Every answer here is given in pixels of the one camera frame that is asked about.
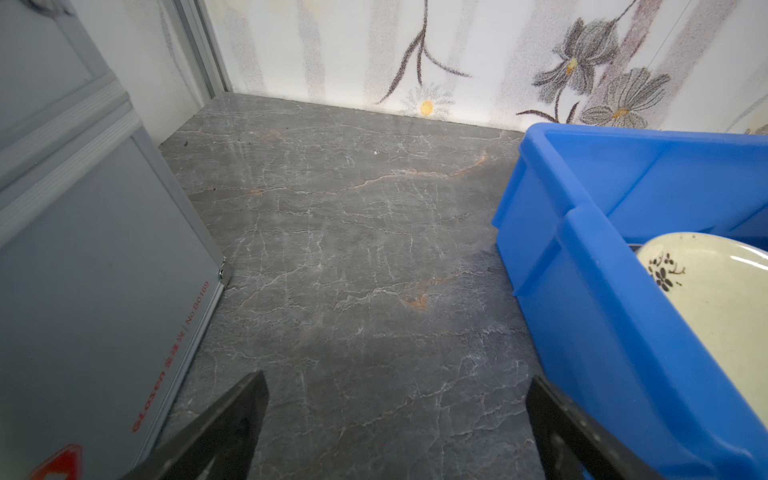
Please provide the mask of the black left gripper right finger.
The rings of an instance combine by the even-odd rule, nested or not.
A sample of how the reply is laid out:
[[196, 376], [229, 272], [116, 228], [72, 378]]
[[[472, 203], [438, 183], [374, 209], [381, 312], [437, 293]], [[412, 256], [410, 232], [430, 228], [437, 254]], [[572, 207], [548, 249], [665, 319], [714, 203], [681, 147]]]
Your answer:
[[547, 378], [532, 379], [526, 409], [546, 478], [661, 477]]

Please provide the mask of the cream plate with ink flowers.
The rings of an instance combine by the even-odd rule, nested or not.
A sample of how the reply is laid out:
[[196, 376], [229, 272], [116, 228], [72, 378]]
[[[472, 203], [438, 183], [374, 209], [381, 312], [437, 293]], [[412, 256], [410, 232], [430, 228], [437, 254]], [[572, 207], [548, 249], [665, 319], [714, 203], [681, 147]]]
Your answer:
[[767, 253], [676, 232], [635, 255], [762, 423], [767, 422]]

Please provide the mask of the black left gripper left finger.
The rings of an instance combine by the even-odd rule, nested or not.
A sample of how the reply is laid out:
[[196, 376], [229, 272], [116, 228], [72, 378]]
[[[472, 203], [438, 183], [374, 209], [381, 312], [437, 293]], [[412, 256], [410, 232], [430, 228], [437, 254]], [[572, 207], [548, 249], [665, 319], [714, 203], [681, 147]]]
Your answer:
[[269, 402], [264, 372], [245, 375], [126, 479], [246, 479]]

